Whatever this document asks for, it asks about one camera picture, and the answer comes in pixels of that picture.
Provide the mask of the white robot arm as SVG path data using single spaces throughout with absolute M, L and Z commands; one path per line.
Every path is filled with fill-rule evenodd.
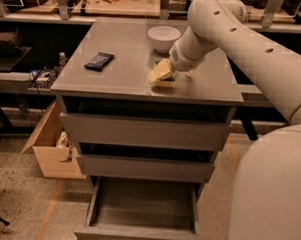
M 227 0 L 194 0 L 168 68 L 193 70 L 217 48 L 288 121 L 241 158 L 227 240 L 301 240 L 301 55 L 247 27 Z

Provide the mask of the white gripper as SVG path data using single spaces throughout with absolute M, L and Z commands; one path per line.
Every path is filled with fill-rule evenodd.
M 161 59 L 156 62 L 153 70 L 147 75 L 150 84 L 158 82 L 173 82 L 173 69 L 186 71 L 185 76 L 189 79 L 195 73 L 200 63 L 209 52 L 217 49 L 217 46 L 196 35 L 191 27 L 174 43 L 169 51 L 169 59 Z

